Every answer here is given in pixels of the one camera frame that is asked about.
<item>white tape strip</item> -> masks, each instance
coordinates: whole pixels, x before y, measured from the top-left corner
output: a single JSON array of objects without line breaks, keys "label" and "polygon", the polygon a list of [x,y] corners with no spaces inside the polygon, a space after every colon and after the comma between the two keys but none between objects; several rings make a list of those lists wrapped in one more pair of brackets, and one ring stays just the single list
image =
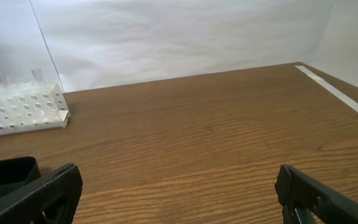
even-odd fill
[{"label": "white tape strip", "polygon": [[301,70],[303,73],[305,73],[307,76],[312,78],[314,81],[319,83],[322,87],[324,87],[326,90],[331,92],[334,96],[338,97],[342,102],[350,106],[352,109],[358,112],[358,102],[352,100],[348,96],[346,96],[343,92],[339,91],[337,88],[333,87],[331,84],[326,82],[324,79],[319,77],[318,75],[314,74],[311,70],[308,70],[306,67],[300,65],[295,65],[296,68]]}]

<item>wooden tabletop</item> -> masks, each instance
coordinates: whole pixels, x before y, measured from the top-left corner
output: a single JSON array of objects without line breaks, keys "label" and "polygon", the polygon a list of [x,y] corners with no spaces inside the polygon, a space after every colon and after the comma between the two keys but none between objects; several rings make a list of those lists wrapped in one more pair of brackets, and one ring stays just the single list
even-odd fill
[{"label": "wooden tabletop", "polygon": [[74,223],[281,223],[281,164],[358,202],[358,113],[295,64],[67,93],[66,129],[1,136],[0,159],[78,165]]}]

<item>white wall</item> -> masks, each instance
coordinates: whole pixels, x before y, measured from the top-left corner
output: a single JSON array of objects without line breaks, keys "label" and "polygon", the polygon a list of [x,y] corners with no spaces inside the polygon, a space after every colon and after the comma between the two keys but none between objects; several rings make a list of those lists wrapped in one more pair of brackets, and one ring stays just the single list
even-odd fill
[{"label": "white wall", "polygon": [[358,86],[358,0],[338,0],[311,65]]},{"label": "white wall", "polygon": [[13,82],[25,82],[36,68],[45,78],[58,79],[30,1],[0,0],[0,71]]},{"label": "white wall", "polygon": [[315,58],[336,0],[33,0],[65,91]]}]

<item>perforated white rack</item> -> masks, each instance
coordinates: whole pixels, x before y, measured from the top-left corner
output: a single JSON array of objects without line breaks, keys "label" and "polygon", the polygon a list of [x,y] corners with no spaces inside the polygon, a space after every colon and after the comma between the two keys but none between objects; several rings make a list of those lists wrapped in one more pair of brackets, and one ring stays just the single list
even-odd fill
[{"label": "perforated white rack", "polygon": [[69,117],[57,82],[0,86],[0,135],[65,128]]}]

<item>wood grain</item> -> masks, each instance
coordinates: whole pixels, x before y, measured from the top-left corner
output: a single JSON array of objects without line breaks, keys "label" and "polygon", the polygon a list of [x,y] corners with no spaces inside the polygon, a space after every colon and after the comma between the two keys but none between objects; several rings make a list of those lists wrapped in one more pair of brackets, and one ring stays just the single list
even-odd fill
[{"label": "wood grain", "polygon": [[74,223],[280,223],[280,164],[358,202],[358,114],[295,64],[68,93],[66,129],[2,136],[0,159],[77,164]]}]

